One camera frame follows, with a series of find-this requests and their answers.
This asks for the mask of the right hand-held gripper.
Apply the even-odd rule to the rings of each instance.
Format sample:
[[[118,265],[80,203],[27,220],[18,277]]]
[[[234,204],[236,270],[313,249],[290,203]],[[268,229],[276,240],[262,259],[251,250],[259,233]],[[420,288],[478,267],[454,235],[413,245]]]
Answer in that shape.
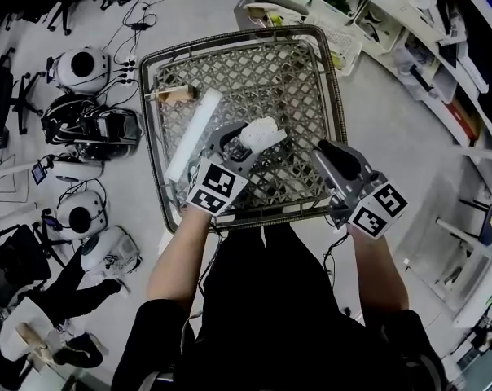
[[[313,149],[313,162],[329,188],[352,190],[354,179],[362,171],[352,149],[338,142],[322,139]],[[331,197],[329,214],[337,227],[350,224],[371,239],[379,239],[405,212],[408,201],[394,181],[381,172],[371,171],[358,191],[342,200],[340,192]]]

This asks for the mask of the glossy black case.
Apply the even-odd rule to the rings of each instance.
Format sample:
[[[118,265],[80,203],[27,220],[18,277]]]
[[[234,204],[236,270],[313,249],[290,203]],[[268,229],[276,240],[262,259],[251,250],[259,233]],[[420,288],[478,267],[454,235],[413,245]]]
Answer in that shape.
[[[108,161],[134,154],[141,138],[137,114],[129,109],[100,108],[85,114],[81,134],[75,137],[78,155],[85,160]]]

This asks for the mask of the grey storage bin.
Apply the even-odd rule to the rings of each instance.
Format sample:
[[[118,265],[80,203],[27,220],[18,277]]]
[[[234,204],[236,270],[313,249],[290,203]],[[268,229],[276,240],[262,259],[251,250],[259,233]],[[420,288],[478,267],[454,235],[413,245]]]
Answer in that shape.
[[[307,16],[309,14],[306,6],[302,6],[292,0],[239,0],[234,8],[235,20],[239,30],[260,28],[260,25],[255,25],[247,16],[244,7],[248,3],[273,3],[286,9],[294,10],[301,16]]]

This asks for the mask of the white spherical device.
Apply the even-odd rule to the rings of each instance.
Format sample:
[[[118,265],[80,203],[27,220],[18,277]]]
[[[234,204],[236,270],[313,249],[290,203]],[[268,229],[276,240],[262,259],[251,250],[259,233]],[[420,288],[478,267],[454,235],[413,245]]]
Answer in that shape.
[[[81,240],[104,230],[108,224],[105,205],[99,194],[87,190],[67,197],[57,208],[59,231],[66,240]]]
[[[120,226],[110,226],[90,237],[81,250],[81,268],[89,275],[120,278],[142,263],[136,243]]]
[[[95,94],[108,83],[110,63],[106,52],[92,46],[66,51],[54,62],[54,79],[67,90]]]
[[[84,182],[96,179],[103,174],[104,163],[85,162],[74,156],[55,157],[50,162],[56,179],[64,182]]]

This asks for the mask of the person's black shirt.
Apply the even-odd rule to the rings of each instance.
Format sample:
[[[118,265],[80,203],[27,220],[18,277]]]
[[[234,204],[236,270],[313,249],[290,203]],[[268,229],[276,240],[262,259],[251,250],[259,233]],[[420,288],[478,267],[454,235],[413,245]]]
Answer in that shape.
[[[288,224],[237,231],[204,281],[194,332],[177,302],[143,303],[111,391],[446,391],[412,310],[359,323]]]

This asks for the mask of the white desk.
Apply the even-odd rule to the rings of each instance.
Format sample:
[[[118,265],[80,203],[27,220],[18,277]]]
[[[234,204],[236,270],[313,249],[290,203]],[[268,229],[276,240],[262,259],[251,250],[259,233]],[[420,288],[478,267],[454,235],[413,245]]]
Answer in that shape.
[[[3,178],[5,176],[9,176],[9,175],[14,175],[14,174],[17,174],[17,173],[23,172],[23,171],[29,171],[33,167],[33,165],[34,165],[34,162],[29,162],[29,163],[25,163],[22,165],[14,165],[14,166],[11,166],[8,168],[0,169],[0,178]],[[7,214],[0,216],[0,221],[9,219],[11,217],[22,216],[26,213],[32,212],[35,209],[37,209],[37,203],[35,203],[35,202],[25,203],[23,206],[19,207],[18,209],[13,210]]]

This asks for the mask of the white shelving unit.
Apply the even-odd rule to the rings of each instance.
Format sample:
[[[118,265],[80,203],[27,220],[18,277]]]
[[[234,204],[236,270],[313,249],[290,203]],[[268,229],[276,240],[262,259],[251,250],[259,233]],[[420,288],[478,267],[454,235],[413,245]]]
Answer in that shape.
[[[363,0],[358,13],[363,4],[367,0]],[[417,99],[423,103],[428,109],[438,118],[438,120],[446,127],[447,131],[452,135],[457,142],[458,147],[462,148],[465,155],[469,156],[470,161],[477,168],[484,184],[492,196],[492,122],[483,112],[477,100],[478,92],[472,88],[471,77],[464,71],[461,64],[451,65],[440,52],[439,40],[433,29],[421,19],[420,15],[414,13],[413,7],[406,0],[369,0],[387,12],[402,26],[402,34],[395,43],[393,49],[382,55],[377,55],[369,51],[365,51],[367,55],[372,57],[382,67],[386,68],[397,79],[404,76],[404,67],[397,67],[394,63],[394,58],[399,50],[404,48],[406,40],[410,37],[415,38],[433,55],[435,58],[435,66],[426,77],[416,77],[413,82],[419,86],[417,90]],[[305,5],[313,18],[319,19],[322,22],[331,24],[340,24],[340,17],[335,12],[328,10],[324,4],[313,2],[310,0]],[[348,24],[343,25],[357,36],[361,42],[359,34],[354,28],[354,19]],[[462,127],[453,117],[447,104],[453,99],[452,95],[441,87],[443,79],[447,79],[452,90],[463,90],[470,99],[472,106],[481,118],[481,134],[479,139],[472,143],[468,136],[464,133]]]

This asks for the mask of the small white cylindrical bottle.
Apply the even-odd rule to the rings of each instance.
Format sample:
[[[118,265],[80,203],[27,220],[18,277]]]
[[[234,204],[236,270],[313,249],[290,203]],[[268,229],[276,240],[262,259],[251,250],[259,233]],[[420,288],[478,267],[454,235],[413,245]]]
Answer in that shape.
[[[286,131],[278,127],[273,117],[266,116],[244,127],[239,134],[239,140],[252,153],[258,154],[282,142],[287,136]]]

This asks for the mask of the person's right forearm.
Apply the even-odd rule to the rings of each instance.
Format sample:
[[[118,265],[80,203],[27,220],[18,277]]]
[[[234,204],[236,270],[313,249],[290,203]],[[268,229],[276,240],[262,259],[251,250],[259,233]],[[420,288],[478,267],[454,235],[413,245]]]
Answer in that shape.
[[[348,225],[354,242],[359,299],[364,317],[409,309],[406,286],[384,236],[372,239]]]

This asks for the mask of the person's left forearm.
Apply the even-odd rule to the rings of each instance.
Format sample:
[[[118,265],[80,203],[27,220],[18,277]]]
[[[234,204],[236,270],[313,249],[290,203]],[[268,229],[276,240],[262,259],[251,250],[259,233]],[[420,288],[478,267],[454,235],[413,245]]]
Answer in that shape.
[[[211,216],[193,205],[159,256],[147,285],[147,299],[177,302],[185,311],[192,307]]]

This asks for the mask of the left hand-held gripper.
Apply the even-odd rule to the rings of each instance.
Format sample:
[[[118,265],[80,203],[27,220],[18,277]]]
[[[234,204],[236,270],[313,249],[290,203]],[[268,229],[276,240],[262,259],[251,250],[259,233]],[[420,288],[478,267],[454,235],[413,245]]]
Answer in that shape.
[[[264,151],[241,151],[233,156],[233,170],[222,156],[222,147],[247,126],[247,122],[239,121],[214,130],[198,161],[192,161],[188,167],[188,204],[216,217],[247,186],[248,180],[239,174],[248,174]]]

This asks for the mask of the white power strip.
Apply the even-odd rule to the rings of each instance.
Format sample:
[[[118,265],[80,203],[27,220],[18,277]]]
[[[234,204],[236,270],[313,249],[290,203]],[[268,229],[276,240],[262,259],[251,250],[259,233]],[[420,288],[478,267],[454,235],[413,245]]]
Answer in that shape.
[[[135,76],[137,73],[138,58],[136,55],[128,55],[127,58],[122,63],[122,72],[124,76],[120,79],[120,83],[123,86],[130,86],[134,83]]]

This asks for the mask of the small brown packet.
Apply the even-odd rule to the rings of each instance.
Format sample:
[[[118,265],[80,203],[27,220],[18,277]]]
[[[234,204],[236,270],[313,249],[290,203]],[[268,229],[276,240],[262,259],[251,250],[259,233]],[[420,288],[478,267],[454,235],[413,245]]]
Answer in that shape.
[[[173,106],[177,102],[195,99],[196,89],[192,85],[175,86],[163,90],[154,89],[150,93],[145,94],[145,97]]]

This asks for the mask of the white perforated basket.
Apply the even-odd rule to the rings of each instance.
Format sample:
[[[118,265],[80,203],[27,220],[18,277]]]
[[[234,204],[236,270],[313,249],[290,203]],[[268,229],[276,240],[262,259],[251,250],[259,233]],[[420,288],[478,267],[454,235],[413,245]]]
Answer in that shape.
[[[315,18],[308,18],[305,23],[322,29],[336,72],[342,77],[349,76],[362,52],[362,43],[355,33],[343,25],[322,22]]]

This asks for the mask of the orange flat box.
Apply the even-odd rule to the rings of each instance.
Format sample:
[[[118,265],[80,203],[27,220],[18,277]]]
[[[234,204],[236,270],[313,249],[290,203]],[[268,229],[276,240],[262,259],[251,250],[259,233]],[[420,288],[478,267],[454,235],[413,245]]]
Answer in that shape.
[[[454,99],[446,106],[469,140],[472,143],[476,142],[481,134],[481,118],[479,115],[472,109],[468,111],[457,99]]]

